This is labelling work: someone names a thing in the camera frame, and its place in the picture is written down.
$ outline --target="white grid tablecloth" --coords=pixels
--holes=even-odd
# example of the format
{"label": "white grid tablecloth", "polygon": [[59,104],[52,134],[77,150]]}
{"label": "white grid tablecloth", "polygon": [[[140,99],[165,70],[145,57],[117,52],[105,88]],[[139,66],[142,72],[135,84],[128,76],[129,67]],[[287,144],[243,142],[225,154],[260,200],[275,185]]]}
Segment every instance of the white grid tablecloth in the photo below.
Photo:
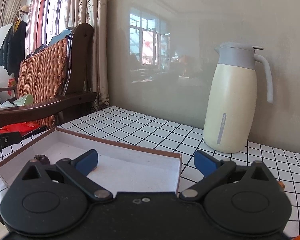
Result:
{"label": "white grid tablecloth", "polygon": [[[182,154],[182,173],[179,192],[203,178],[194,166],[194,152],[201,149],[214,158],[231,158],[238,165],[263,161],[274,177],[285,184],[285,192],[292,204],[292,214],[285,228],[289,237],[300,234],[300,154],[247,142],[241,152],[225,154],[210,148],[202,138],[203,130],[187,125],[158,119],[112,106],[65,123],[61,128],[95,137],[142,147]],[[41,134],[23,140],[2,150],[0,161]],[[7,191],[0,178],[0,202]]]}

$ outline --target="thermos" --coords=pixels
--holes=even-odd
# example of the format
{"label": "thermos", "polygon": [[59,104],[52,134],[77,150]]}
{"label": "thermos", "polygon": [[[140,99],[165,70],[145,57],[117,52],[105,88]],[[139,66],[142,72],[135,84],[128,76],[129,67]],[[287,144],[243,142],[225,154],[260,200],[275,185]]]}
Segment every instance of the thermos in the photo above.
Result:
{"label": "thermos", "polygon": [[267,101],[272,103],[272,76],[268,61],[255,54],[262,47],[235,42],[222,43],[209,96],[203,138],[211,148],[236,153],[245,146],[257,101],[255,62],[264,65]]}

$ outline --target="hat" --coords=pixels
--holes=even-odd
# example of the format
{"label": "hat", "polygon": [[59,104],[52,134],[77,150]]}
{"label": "hat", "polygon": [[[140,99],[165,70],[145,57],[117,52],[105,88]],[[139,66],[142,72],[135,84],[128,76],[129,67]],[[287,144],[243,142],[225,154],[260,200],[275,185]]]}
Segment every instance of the hat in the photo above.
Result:
{"label": "hat", "polygon": [[30,8],[30,6],[25,4],[25,5],[22,6],[21,9],[19,9],[18,11],[19,11],[20,13],[23,13],[23,14],[28,15],[28,14],[29,14],[29,8]]}

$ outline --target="red object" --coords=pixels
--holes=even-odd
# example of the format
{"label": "red object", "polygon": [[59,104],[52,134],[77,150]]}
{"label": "red object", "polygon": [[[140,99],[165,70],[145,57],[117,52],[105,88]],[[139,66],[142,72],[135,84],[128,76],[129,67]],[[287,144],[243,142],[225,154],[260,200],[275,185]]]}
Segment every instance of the red object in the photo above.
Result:
{"label": "red object", "polygon": [[38,123],[34,122],[34,121],[14,123],[14,124],[9,124],[9,125],[6,125],[6,126],[0,128],[0,133],[20,132],[21,135],[25,135],[39,127],[40,127],[40,125],[38,125]]}
{"label": "red object", "polygon": [[8,87],[13,87],[15,85],[16,85],[16,79],[15,78],[9,79]]}

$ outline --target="gray label strip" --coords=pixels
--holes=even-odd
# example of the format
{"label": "gray label strip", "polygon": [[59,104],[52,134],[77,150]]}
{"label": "gray label strip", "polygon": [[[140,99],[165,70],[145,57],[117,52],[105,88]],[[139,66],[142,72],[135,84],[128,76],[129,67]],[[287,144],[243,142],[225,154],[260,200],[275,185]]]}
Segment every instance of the gray label strip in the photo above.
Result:
{"label": "gray label strip", "polygon": [[223,116],[222,116],[222,120],[221,120],[221,125],[220,125],[220,131],[219,131],[219,136],[218,136],[217,144],[221,143],[223,129],[224,129],[225,123],[226,123],[226,118],[227,118],[227,115],[226,115],[226,113],[224,113]]}

